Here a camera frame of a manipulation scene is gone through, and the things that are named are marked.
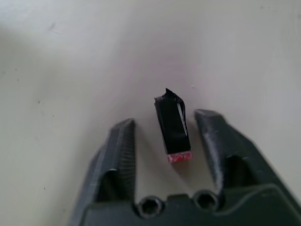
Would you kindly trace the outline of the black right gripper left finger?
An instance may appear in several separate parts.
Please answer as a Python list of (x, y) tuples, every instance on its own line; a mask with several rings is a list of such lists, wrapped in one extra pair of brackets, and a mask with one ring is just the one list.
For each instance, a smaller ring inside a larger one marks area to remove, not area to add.
[(111, 128), (93, 157), (68, 224), (80, 225), (91, 204), (133, 201), (135, 179), (135, 121), (129, 118)]

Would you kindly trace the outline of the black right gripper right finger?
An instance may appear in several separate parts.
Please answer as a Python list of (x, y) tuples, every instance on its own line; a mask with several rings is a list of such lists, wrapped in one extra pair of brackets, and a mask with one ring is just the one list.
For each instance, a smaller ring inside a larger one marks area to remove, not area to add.
[(294, 209), (301, 210), (300, 204), (251, 140), (228, 124), (218, 112), (197, 109), (194, 114), (218, 197), (222, 197), (226, 189), (273, 184)]

